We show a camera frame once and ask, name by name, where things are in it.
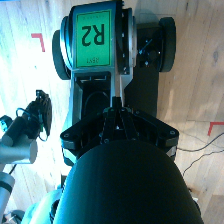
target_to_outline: black cylinder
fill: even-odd
[[[174,162],[141,141],[114,141],[72,168],[56,224],[203,223]]]
[[[8,130],[2,136],[2,143],[6,146],[13,146],[19,135],[22,134],[26,128],[26,121],[22,117],[16,117],[16,119],[9,126]]]

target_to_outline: floor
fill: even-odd
[[[38,140],[38,157],[33,165],[18,165],[16,184],[6,212],[26,210],[60,182],[63,165],[59,135],[68,110],[69,81],[55,72],[51,40],[73,5],[91,0],[21,0],[0,2],[0,116],[15,118],[17,107],[35,99],[35,90],[50,95],[53,104],[51,135]],[[224,1],[222,0],[128,0],[137,23],[172,16],[177,27],[177,52],[170,73],[160,74],[158,118],[180,131],[179,148],[203,147],[224,125]],[[42,33],[40,40],[32,33]],[[199,152],[178,151],[181,173],[206,153],[224,149],[224,136]],[[186,171],[184,179],[198,198],[205,223],[224,223],[224,153],[204,156]]]

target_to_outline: sticker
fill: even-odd
[[[111,65],[111,10],[76,17],[76,68]]]

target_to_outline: text r2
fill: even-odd
[[[85,47],[88,47],[91,44],[91,41],[86,42],[86,38],[90,34],[91,28],[91,26],[82,27],[82,30],[87,30],[84,36],[82,37],[82,45]],[[93,25],[93,29],[96,33],[96,35],[94,36],[94,43],[96,45],[104,45],[104,24],[101,24],[101,31],[97,29],[96,25]]]

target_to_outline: red tape marker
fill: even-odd
[[[209,127],[209,130],[208,130],[208,136],[211,135],[212,128],[213,128],[214,125],[224,125],[224,122],[210,122],[210,127]]]
[[[41,44],[41,48],[42,48],[42,52],[45,52],[45,48],[44,48],[44,41],[43,41],[43,36],[41,33],[32,33],[31,34],[32,38],[39,38],[40,39],[40,44]]]

